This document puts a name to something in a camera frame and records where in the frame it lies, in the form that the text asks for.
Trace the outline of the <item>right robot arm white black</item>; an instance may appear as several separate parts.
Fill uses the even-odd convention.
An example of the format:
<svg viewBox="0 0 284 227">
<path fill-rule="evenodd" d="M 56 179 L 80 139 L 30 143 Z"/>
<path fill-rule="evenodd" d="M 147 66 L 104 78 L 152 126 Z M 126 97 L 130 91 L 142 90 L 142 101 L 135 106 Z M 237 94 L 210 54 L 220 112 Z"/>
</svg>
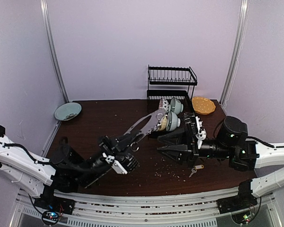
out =
<svg viewBox="0 0 284 227">
<path fill-rule="evenodd" d="M 249 136 L 247 125 L 232 116 L 217 125 L 214 139 L 207 138 L 202 122 L 193 113 L 185 113 L 183 120 L 183 128 L 158 137 L 164 144 L 158 152 L 179 164 L 193 167 L 199 158 L 214 158 L 228 160 L 229 167 L 241 172 L 283 166 L 268 175 L 241 182 L 236 196 L 217 200 L 220 212 L 256 205 L 258 198 L 284 186 L 284 143 L 270 144 Z"/>
</svg>

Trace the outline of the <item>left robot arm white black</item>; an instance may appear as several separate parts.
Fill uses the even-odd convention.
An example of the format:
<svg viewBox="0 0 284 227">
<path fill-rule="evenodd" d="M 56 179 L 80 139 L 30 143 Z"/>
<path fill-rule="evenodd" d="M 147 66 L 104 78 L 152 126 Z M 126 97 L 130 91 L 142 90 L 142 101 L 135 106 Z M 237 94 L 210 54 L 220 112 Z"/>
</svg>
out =
<svg viewBox="0 0 284 227">
<path fill-rule="evenodd" d="M 129 133 L 113 140 L 102 137 L 100 151 L 89 159 L 80 156 L 64 137 L 56 153 L 51 158 L 45 158 L 12 142 L 0 125 L 0 171 L 34 198 L 34 205 L 56 210 L 74 202 L 62 201 L 54 196 L 55 190 L 77 192 L 79 187 L 90 187 L 110 170 L 121 175 L 132 172 L 139 163 L 126 144 L 131 137 Z"/>
</svg>

